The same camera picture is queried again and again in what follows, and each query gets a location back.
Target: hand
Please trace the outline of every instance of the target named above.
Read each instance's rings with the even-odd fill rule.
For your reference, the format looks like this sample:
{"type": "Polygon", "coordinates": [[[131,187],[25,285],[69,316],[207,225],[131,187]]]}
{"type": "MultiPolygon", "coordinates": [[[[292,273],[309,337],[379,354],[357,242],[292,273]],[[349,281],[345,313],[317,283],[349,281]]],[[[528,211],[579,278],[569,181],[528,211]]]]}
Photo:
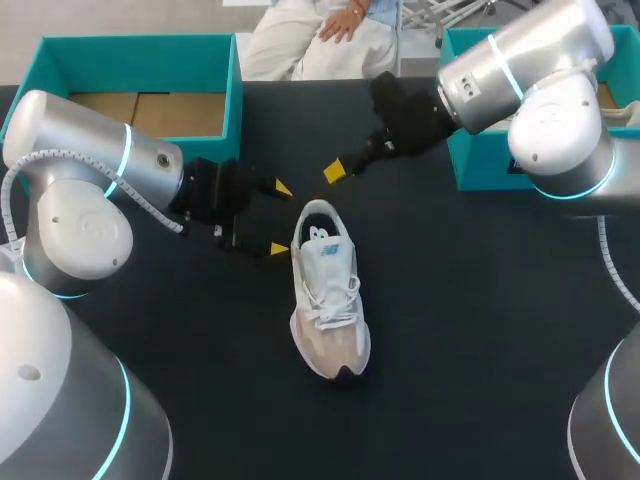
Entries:
{"type": "Polygon", "coordinates": [[[324,28],[318,34],[318,38],[326,42],[335,35],[336,43],[340,43],[346,34],[347,42],[350,42],[353,38],[353,33],[361,23],[362,20],[354,10],[347,9],[334,12],[327,18],[324,28]]]}

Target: cable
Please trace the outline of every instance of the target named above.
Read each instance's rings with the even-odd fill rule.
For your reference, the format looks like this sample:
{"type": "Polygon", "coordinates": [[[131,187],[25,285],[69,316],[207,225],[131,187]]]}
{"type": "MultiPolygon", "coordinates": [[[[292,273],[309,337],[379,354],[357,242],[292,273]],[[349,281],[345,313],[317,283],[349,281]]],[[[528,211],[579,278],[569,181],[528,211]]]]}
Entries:
{"type": "Polygon", "coordinates": [[[613,264],[613,260],[611,259],[611,254],[609,253],[609,244],[607,243],[607,229],[604,223],[604,217],[598,217],[598,236],[600,237],[600,251],[602,252],[602,259],[604,260],[604,264],[607,267],[607,271],[611,278],[613,279],[613,283],[616,284],[618,290],[624,295],[624,298],[631,304],[633,308],[636,309],[638,313],[640,313],[640,302],[636,300],[636,297],[629,291],[627,286],[624,284],[620,275],[618,275],[618,270],[616,270],[616,266],[613,264]]]}
{"type": "Polygon", "coordinates": [[[11,245],[12,252],[16,253],[20,250],[20,246],[17,244],[18,235],[16,234],[15,225],[13,224],[13,216],[11,215],[10,197],[13,181],[15,180],[18,173],[28,164],[52,157],[67,158],[69,160],[76,160],[78,162],[89,165],[90,167],[108,177],[120,188],[122,188],[127,193],[127,195],[129,195],[138,205],[149,212],[156,220],[162,223],[169,230],[180,233],[184,229],[184,226],[174,222],[173,220],[170,220],[165,215],[163,215],[156,207],[142,198],[142,196],[136,191],[135,188],[129,185],[122,177],[120,177],[120,175],[118,175],[106,165],[93,160],[91,157],[87,157],[86,155],[82,155],[81,153],[73,152],[71,150],[40,150],[38,152],[33,152],[29,155],[25,155],[16,163],[14,163],[2,180],[2,187],[0,187],[0,211],[2,212],[2,221],[4,222],[4,228],[7,232],[7,238],[9,240],[9,244],[11,245]]]}

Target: black table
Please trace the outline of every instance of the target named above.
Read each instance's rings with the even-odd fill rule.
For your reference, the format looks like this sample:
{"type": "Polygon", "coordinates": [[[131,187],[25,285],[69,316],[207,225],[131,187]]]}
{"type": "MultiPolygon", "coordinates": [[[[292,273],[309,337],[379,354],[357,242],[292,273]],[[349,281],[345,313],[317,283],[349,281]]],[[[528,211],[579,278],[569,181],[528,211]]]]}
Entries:
{"type": "MultiPolygon", "coordinates": [[[[327,189],[322,169],[376,125],[363,82],[245,86],[241,161],[299,201],[327,198],[356,243],[373,353],[348,388],[298,356],[286,255],[227,256],[208,227],[185,240],[125,208],[131,259],[71,308],[166,409],[172,480],[574,478],[571,404],[637,320],[595,220],[562,218],[531,193],[458,192],[446,145],[327,189]]],[[[288,243],[300,204],[257,200],[240,230],[288,243]]],[[[634,292],[638,223],[610,222],[634,292]]]]}

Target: shoe logo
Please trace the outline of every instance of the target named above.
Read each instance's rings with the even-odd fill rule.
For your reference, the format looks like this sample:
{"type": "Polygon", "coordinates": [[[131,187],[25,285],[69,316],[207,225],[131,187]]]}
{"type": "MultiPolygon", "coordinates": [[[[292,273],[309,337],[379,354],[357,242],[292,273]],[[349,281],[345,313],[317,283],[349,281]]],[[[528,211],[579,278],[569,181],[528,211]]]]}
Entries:
{"type": "Polygon", "coordinates": [[[321,257],[324,257],[326,255],[335,255],[336,253],[338,253],[338,247],[340,245],[339,244],[335,244],[335,245],[327,245],[326,247],[324,247],[322,249],[322,252],[320,253],[321,257]]]}

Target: white pants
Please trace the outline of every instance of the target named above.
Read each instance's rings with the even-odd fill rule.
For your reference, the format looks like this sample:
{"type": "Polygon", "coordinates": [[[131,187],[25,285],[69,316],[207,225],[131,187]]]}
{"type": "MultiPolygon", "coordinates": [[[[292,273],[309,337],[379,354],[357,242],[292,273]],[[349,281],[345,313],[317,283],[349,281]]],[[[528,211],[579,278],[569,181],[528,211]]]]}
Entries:
{"type": "Polygon", "coordinates": [[[269,8],[240,59],[244,80],[369,78],[390,70],[395,28],[365,18],[353,39],[323,42],[318,33],[331,12],[348,0],[279,0],[269,8]]]}

